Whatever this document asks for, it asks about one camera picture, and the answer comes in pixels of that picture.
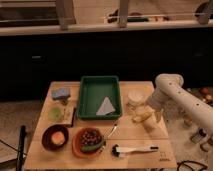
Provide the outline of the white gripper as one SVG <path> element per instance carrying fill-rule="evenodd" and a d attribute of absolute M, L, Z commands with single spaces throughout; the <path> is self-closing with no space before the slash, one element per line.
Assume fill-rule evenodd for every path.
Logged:
<path fill-rule="evenodd" d="M 147 104 L 154 110 L 156 122 L 159 123 L 164 111 L 165 98 L 162 95 L 152 94 L 148 98 Z"/>

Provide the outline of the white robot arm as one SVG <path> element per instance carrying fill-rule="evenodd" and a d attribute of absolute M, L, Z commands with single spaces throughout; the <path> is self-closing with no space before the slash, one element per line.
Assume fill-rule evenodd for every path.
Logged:
<path fill-rule="evenodd" d="M 213 107 L 184 90 L 183 83 L 184 79 L 179 74 L 159 74 L 155 79 L 156 88 L 146 103 L 155 112 L 159 112 L 172 99 L 206 131 L 209 135 L 207 142 L 213 146 Z"/>

